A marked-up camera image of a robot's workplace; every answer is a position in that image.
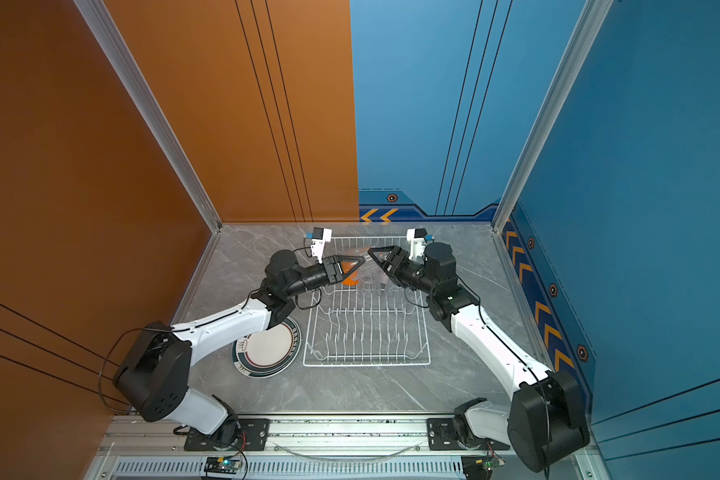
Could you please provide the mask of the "orange bowl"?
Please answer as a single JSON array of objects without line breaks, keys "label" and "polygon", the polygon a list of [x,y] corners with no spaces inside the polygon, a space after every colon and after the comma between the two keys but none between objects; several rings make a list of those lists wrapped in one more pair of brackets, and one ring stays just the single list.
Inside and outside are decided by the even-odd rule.
[{"label": "orange bowl", "polygon": [[360,264],[360,261],[357,259],[341,262],[342,270],[348,274],[348,276],[342,281],[344,286],[353,287],[359,284],[359,277],[357,274],[357,270],[359,269],[358,264]]}]

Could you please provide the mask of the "clear faceted glass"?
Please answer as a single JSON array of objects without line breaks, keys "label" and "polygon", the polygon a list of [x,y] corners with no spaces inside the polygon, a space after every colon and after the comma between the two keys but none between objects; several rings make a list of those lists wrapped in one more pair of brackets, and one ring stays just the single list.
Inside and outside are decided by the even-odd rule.
[{"label": "clear faceted glass", "polygon": [[376,273],[368,272],[362,278],[361,285],[363,289],[376,290],[380,285],[379,276]]}]

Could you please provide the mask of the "green red rimmed plate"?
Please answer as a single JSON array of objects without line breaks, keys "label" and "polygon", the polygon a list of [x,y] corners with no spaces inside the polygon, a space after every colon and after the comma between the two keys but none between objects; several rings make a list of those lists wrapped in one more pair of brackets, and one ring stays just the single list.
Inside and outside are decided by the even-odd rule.
[{"label": "green red rimmed plate", "polygon": [[231,355],[233,364],[249,378],[271,378],[295,361],[301,337],[299,325],[287,318],[270,330],[236,341]]}]

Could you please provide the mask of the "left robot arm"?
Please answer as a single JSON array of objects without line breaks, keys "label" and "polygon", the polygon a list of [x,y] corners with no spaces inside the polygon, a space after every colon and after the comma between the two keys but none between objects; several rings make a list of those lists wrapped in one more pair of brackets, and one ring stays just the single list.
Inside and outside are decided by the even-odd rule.
[{"label": "left robot arm", "polygon": [[143,420],[171,420],[203,435],[214,448],[228,448],[240,435],[238,416],[222,400],[189,386],[191,368],[217,350],[279,325],[296,308],[298,296],[340,284],[364,263],[361,256],[333,255],[302,266],[294,251],[280,250],[242,303],[192,322],[141,328],[113,385]]}]

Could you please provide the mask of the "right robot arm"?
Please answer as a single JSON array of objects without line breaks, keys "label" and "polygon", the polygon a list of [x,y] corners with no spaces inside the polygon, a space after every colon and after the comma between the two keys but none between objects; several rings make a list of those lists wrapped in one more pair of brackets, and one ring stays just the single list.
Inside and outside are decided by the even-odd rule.
[{"label": "right robot arm", "polygon": [[457,407],[453,424],[463,446],[497,441],[511,446],[529,470],[541,472],[589,444],[578,381],[536,360],[489,317],[458,275],[450,245],[430,243],[418,257],[399,246],[374,247],[368,254],[395,285],[425,294],[434,319],[473,350],[511,401],[506,412],[484,399]]}]

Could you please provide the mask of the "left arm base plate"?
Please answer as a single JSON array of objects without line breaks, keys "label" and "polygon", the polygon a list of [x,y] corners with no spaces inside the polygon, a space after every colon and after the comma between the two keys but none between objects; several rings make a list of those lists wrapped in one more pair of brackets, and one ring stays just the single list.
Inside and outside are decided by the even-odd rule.
[{"label": "left arm base plate", "polygon": [[270,425],[268,418],[243,418],[223,423],[212,435],[204,435],[191,428],[184,450],[261,452],[265,450]]}]

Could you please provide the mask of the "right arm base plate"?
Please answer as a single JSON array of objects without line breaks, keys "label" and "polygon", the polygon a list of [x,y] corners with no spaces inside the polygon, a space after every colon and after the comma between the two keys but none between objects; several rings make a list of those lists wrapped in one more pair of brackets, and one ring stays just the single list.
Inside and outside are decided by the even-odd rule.
[{"label": "right arm base plate", "polygon": [[485,450],[509,451],[508,444],[493,440],[468,438],[456,428],[452,417],[433,417],[426,420],[427,442],[431,451]]}]

